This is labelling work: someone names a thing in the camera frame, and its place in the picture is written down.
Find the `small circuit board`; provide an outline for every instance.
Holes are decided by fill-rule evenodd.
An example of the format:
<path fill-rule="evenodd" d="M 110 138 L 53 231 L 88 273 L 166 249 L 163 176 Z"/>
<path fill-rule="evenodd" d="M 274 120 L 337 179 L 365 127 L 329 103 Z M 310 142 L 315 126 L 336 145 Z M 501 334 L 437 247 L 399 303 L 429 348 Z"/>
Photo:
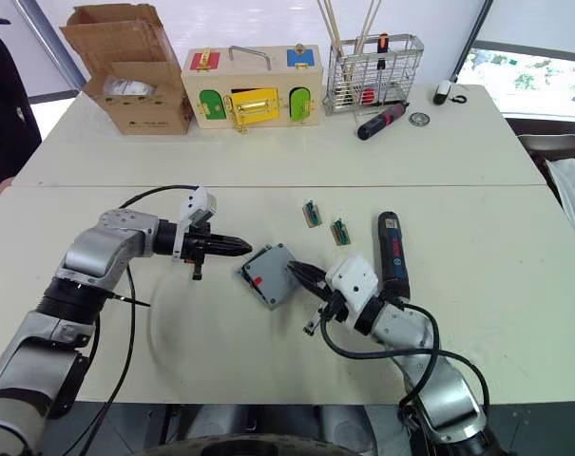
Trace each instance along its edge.
<path fill-rule="evenodd" d="M 351 237 L 349 236 L 346 225 L 341 218 L 332 224 L 332 234 L 334 235 L 335 243 L 337 245 L 348 245 L 351 243 Z"/>
<path fill-rule="evenodd" d="M 314 228 L 323 223 L 321 214 L 318 212 L 318 207 L 312 200 L 302 206 L 302 212 L 304 213 L 309 228 Z"/>

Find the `screwdriver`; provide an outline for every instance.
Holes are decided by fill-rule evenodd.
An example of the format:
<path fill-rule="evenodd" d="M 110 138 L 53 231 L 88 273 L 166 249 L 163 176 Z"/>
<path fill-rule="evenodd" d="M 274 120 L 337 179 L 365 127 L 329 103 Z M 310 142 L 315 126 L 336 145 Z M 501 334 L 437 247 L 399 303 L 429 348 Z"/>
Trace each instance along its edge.
<path fill-rule="evenodd" d="M 378 237 L 382 260 L 383 292 L 410 299 L 410 280 L 403 255 L 401 224 L 395 212 L 380 214 Z"/>
<path fill-rule="evenodd" d="M 380 38 L 378 39 L 378 45 L 376 48 L 376 52 L 378 54 L 386 54 L 389 51 L 389 34 L 386 31 L 383 31 L 382 33 L 380 33 Z M 378 59 L 378 65 L 377 65 L 377 70 L 378 70 L 378 75 L 377 75 L 377 80 L 378 80 L 378 102 L 384 102 L 384 100 L 386 99 L 386 97 L 382 96 L 382 70 L 386 69 L 386 60 L 384 59 Z"/>
<path fill-rule="evenodd" d="M 392 124 L 403 114 L 405 114 L 405 110 L 409 105 L 410 104 L 407 102 L 393 104 L 387 110 L 381 112 L 373 119 L 361 125 L 359 129 L 356 130 L 356 136 L 358 136 L 359 139 L 363 141 L 369 139 L 371 136 L 375 135 L 382 128 L 384 128 L 389 124 Z"/>

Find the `black chair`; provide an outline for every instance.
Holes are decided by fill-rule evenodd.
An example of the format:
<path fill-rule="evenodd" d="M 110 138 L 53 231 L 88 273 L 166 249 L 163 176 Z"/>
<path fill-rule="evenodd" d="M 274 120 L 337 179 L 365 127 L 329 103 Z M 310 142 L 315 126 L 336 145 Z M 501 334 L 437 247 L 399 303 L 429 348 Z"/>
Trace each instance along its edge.
<path fill-rule="evenodd" d="M 553 195 L 562 204 L 560 193 L 553 182 L 546 161 L 575 159 L 575 135 L 519 135 L 518 138 L 545 178 Z"/>
<path fill-rule="evenodd" d="M 41 142 L 17 67 L 0 39 L 0 182 L 15 176 Z"/>

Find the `wooden stick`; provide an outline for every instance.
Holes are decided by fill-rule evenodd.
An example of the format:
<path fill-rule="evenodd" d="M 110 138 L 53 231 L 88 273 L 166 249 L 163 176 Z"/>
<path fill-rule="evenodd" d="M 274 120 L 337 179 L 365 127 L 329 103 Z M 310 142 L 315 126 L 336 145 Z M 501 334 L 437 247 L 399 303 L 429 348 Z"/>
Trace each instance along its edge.
<path fill-rule="evenodd" d="M 372 14 L 372 6 L 374 5 L 374 0 L 370 2 L 370 7 L 367 9 L 367 15 L 365 16 L 365 20 L 363 21 L 363 27 L 361 28 L 361 33 L 359 34 L 359 43 L 356 44 L 355 47 L 355 54 L 358 54 L 356 51 L 359 48 L 360 40 L 363 38 L 363 32 L 365 31 L 365 27 L 367 26 L 367 22 L 370 20 L 370 14 Z"/>
<path fill-rule="evenodd" d="M 378 3 L 376 4 L 375 9 L 374 9 L 374 14 L 372 14 L 372 17 L 370 18 L 368 23 L 365 25 L 365 29 L 361 33 L 361 38 L 356 45 L 355 54 L 359 54 L 363 51 L 363 48 L 365 47 L 365 41 L 367 40 L 367 35 L 370 32 L 370 28 L 372 27 L 372 24 L 374 23 L 375 15 L 378 13 L 378 9 L 380 8 L 381 4 L 382 4 L 382 0 L 378 0 Z"/>
<path fill-rule="evenodd" d="M 337 28 L 337 23 L 335 22 L 334 7 L 332 6 L 332 0 L 323 0 L 325 3 L 325 8 L 327 9 L 327 15 L 334 29 L 335 37 L 335 48 L 339 50 L 340 55 L 344 55 L 344 49 L 342 48 L 342 40 L 340 39 L 340 31 Z"/>
<path fill-rule="evenodd" d="M 361 49 L 360 49 L 360 51 L 362 51 L 363 48 L 365 47 L 365 41 L 367 40 L 367 35 L 370 33 L 370 28 L 372 27 L 372 24 L 374 23 L 375 15 L 378 12 L 378 9 L 380 8 L 381 4 L 382 4 L 382 0 L 379 0 L 377 5 L 375 6 L 374 14 L 372 14 L 372 17 L 370 18 L 370 22 L 368 23 L 367 27 L 365 28 L 365 33 L 361 37 L 361 43 L 360 43 Z"/>
<path fill-rule="evenodd" d="M 318 8 L 321 10 L 321 16 L 323 16 L 323 22 L 325 23 L 325 27 L 327 28 L 327 33 L 329 34 L 329 38 L 332 41 L 332 44 L 334 44 L 335 47 L 335 37 L 334 37 L 334 33 L 332 32 L 331 27 L 329 26 L 329 22 L 327 21 L 327 16 L 325 15 L 325 10 L 323 9 L 323 7 L 321 6 L 321 2 L 319 0 L 316 0 L 316 4 L 318 5 Z"/>

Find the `cardboard box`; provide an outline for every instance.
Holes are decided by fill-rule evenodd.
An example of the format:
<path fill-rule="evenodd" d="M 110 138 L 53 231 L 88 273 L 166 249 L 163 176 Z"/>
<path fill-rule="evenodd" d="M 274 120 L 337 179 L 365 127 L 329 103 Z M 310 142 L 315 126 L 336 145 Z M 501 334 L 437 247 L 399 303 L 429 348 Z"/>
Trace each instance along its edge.
<path fill-rule="evenodd" d="M 192 109 L 184 96 L 181 69 L 168 62 L 114 62 L 109 73 L 97 73 L 83 91 L 125 135 L 179 135 L 188 130 Z M 105 95 L 108 74 L 156 87 L 149 96 Z"/>
<path fill-rule="evenodd" d="M 181 68 L 150 5 L 75 7 L 61 27 L 91 74 L 83 91 L 126 135 L 173 135 L 187 132 L 192 109 Z M 108 75 L 156 87 L 149 96 L 104 94 Z"/>

